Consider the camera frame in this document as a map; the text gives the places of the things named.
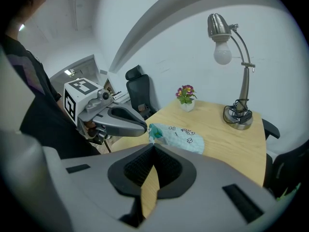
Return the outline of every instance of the desk lamp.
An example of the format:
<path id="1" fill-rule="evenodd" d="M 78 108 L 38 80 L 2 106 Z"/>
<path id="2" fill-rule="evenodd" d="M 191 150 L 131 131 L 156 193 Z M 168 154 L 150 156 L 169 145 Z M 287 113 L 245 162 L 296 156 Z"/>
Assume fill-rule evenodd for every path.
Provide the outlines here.
<path id="1" fill-rule="evenodd" d="M 245 66 L 239 99 L 237 99 L 232 106 L 226 106 L 223 110 L 223 119 L 228 125 L 238 130 L 245 130 L 248 129 L 253 122 L 252 112 L 247 107 L 247 101 L 249 91 L 249 67 L 252 67 L 254 72 L 255 65 L 250 62 L 248 49 L 241 36 L 237 33 L 237 28 L 238 24 L 228 25 L 219 14 L 211 14 L 208 17 L 208 35 L 216 43 L 213 54 L 216 62 L 221 65 L 226 65 L 232 60 L 232 54 L 227 46 L 227 41 L 231 38 L 240 52 L 241 65 Z M 243 43 L 248 62 L 244 61 L 240 46 L 233 38 L 232 31 Z"/>

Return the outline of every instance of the black chair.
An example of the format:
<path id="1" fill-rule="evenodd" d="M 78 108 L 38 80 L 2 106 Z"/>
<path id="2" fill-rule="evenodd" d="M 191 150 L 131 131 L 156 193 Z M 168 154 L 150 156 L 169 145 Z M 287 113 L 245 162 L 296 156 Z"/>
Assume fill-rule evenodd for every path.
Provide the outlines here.
<path id="1" fill-rule="evenodd" d="M 140 66 L 136 66 L 126 73 L 126 87 L 128 89 L 132 108 L 147 119 L 156 113 L 156 110 L 150 104 L 149 97 L 149 76 L 142 75 Z"/>
<path id="2" fill-rule="evenodd" d="M 262 119 L 265 139 L 270 135 L 280 138 L 277 127 Z M 278 155 L 273 163 L 272 157 L 266 155 L 266 171 L 263 186 L 276 198 L 284 192 L 290 193 L 308 174 L 309 140 L 300 147 L 287 153 Z"/>

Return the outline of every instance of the person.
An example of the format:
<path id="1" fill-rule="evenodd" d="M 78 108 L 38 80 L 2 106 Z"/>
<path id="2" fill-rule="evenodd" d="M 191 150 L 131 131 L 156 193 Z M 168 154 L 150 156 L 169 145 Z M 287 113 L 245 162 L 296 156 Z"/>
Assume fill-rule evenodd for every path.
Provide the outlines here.
<path id="1" fill-rule="evenodd" d="M 61 159 L 99 155 L 65 114 L 61 95 L 51 85 L 43 65 L 17 39 L 20 26 L 45 1 L 27 0 L 10 21 L 2 39 L 9 62 L 35 94 L 20 130 L 35 137 L 41 145 L 56 149 Z"/>

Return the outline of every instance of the lamp base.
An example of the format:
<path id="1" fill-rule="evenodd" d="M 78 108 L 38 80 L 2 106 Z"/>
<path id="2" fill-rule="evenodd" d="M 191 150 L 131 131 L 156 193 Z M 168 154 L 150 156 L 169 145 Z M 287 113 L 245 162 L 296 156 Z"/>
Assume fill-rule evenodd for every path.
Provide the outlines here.
<path id="1" fill-rule="evenodd" d="M 237 130 L 246 130 L 251 126 L 253 122 L 253 116 L 249 120 L 241 124 L 238 119 L 235 119 L 230 115 L 229 111 L 230 111 L 229 107 L 226 107 L 223 113 L 224 120 L 227 122 L 229 126 Z"/>

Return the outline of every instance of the white flower pot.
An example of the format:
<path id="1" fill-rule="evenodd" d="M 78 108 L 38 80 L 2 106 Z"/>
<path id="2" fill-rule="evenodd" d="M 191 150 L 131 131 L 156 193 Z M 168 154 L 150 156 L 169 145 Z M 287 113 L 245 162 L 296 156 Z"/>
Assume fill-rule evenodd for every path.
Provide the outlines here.
<path id="1" fill-rule="evenodd" d="M 181 109 L 183 109 L 186 112 L 190 112 L 194 108 L 194 105 L 195 105 L 195 100 L 193 100 L 193 99 L 192 99 L 191 104 L 187 104 L 187 103 L 181 104 L 180 103 Z"/>

